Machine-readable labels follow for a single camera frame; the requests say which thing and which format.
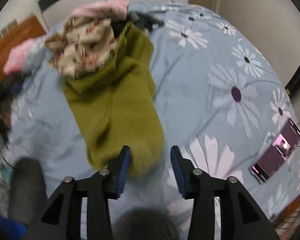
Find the olive green knitted sweater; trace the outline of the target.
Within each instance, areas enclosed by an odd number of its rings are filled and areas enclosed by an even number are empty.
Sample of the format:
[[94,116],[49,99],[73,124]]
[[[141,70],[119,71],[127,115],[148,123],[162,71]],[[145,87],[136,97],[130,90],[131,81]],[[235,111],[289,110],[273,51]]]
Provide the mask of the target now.
[[152,53],[150,39],[129,22],[102,70],[65,79],[63,92],[94,169],[106,167],[123,146],[131,150],[132,174],[143,174],[159,161],[164,132],[154,107]]

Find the pink fluffy garment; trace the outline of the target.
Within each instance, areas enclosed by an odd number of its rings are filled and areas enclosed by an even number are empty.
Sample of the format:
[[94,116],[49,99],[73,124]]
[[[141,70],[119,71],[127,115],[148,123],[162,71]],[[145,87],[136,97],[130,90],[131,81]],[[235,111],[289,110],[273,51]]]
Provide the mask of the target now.
[[107,0],[89,3],[77,7],[71,17],[92,17],[97,19],[111,18],[125,20],[128,14],[129,0]]

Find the light blue floral duvet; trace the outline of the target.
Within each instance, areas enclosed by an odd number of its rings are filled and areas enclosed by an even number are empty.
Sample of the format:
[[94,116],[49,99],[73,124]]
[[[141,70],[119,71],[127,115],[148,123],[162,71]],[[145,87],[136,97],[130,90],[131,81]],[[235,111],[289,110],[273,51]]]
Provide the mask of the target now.
[[[225,179],[236,176],[268,218],[276,217],[300,194],[300,148],[266,183],[250,166],[294,110],[282,83],[236,28],[208,9],[187,4],[134,4],[165,25],[150,34],[154,46],[149,70],[154,105],[165,144],[161,162],[145,176],[130,178],[123,196],[110,204],[112,219],[135,207],[157,207],[171,216],[186,239],[192,202],[183,200],[170,163],[178,145],[195,167]],[[51,53],[38,38],[26,56],[31,72],[12,107],[12,130],[2,150],[0,215],[8,215],[12,165],[22,157],[40,161],[48,194],[66,175],[93,174],[84,139],[48,65]]]

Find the beige patterned garment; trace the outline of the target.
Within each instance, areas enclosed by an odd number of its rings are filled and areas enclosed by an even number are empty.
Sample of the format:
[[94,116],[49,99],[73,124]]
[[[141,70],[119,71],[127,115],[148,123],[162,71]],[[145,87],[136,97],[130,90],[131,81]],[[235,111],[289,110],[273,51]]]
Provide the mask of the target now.
[[111,19],[67,18],[62,30],[45,41],[53,57],[49,63],[58,74],[77,79],[104,68],[115,51]]

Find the pink folded clothes stack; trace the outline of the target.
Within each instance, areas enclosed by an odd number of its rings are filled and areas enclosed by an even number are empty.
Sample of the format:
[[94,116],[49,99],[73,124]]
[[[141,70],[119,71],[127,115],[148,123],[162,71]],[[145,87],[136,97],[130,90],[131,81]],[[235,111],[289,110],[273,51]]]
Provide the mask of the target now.
[[43,37],[29,38],[21,44],[13,47],[9,52],[8,59],[3,67],[5,75],[21,73],[28,61],[43,47]]

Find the black smartphone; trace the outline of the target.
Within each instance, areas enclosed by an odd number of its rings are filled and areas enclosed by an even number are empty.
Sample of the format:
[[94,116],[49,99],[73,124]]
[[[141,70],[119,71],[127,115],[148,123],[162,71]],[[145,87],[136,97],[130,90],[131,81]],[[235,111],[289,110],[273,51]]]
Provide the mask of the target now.
[[251,174],[263,184],[286,163],[300,142],[300,129],[288,119],[265,152],[250,167]]

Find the dark grey garment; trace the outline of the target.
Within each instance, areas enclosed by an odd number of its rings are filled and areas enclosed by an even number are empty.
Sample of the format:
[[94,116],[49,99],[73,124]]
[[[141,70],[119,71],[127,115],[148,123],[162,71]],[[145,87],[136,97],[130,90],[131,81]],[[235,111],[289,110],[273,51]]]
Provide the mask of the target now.
[[143,12],[132,11],[129,12],[124,20],[115,20],[111,22],[111,27],[114,32],[114,37],[117,38],[127,23],[133,23],[137,28],[142,30],[146,35],[153,31],[153,29],[164,26],[164,21],[153,17],[150,14]]

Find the wooden headboard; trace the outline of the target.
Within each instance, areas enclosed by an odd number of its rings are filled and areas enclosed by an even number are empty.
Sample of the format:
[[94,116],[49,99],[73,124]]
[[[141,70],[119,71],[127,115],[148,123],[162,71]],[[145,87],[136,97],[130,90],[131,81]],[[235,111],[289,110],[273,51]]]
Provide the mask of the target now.
[[29,38],[37,38],[44,34],[46,34],[46,31],[38,18],[31,15],[4,36],[0,41],[0,81],[7,78],[7,75],[3,72],[3,67],[8,59],[10,50]]

